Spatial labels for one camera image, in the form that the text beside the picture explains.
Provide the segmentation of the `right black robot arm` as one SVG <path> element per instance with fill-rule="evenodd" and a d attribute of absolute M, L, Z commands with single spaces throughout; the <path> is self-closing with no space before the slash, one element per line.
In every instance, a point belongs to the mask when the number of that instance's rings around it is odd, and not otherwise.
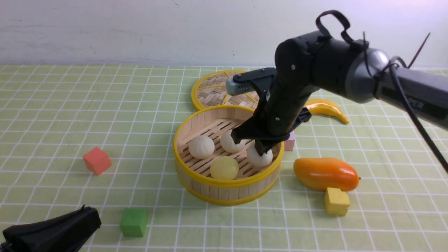
<path fill-rule="evenodd" d="M 275 67 L 233 76 L 231 96 L 256 91 L 253 115 L 231 132 L 235 143 L 254 140 L 259 154 L 285 141 L 310 118 L 305 103 L 322 89 L 356 103 L 378 99 L 447 129 L 447 78 L 404 67 L 365 40 L 324 38 L 318 31 L 280 43 Z"/>

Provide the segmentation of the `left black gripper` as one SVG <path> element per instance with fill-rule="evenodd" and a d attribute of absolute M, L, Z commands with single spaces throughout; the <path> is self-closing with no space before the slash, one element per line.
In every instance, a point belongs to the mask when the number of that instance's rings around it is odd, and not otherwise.
<path fill-rule="evenodd" d="M 78 252 L 102 225 L 96 208 L 79 210 L 44 222 L 40 230 L 13 225 L 3 230 L 2 252 Z"/>

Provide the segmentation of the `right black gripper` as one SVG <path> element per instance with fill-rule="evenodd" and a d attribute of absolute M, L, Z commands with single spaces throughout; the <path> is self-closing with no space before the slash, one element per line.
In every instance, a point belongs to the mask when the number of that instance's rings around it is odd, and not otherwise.
<path fill-rule="evenodd" d="M 311 117 L 311 112 L 306 107 L 293 117 L 267 115 L 258 108 L 250 118 L 231 130 L 231 137 L 235 143 L 240 143 L 243 139 L 255 140 L 256 152 L 262 156 L 278 143 L 287 140 L 299 125 L 306 123 Z"/>

